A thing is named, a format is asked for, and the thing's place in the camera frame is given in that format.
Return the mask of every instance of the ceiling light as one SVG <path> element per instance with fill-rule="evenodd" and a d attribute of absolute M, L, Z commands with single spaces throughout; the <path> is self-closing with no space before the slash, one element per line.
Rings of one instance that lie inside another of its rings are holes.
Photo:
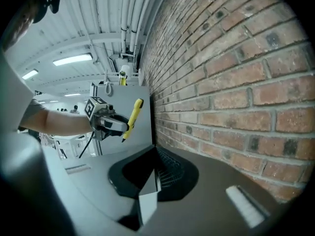
<path fill-rule="evenodd" d="M 68 97 L 68 96 L 77 96 L 77 95 L 81 95 L 81 94 L 80 94 L 80 93 L 65 94 L 65 97 Z"/>
<path fill-rule="evenodd" d="M 56 60 L 53 62 L 53 64 L 55 66 L 59 66 L 59 65 L 73 63 L 73 62 L 86 61 L 86 60 L 92 60 L 91 54 L 83 54 L 83 55 L 79 55 L 79 56 L 74 56 L 74 57 Z"/>
<path fill-rule="evenodd" d="M 38 73 L 38 71 L 36 69 L 32 70 L 31 72 L 27 73 L 26 75 L 24 75 L 22 77 L 22 79 L 27 80 L 28 78 L 36 75 Z"/>

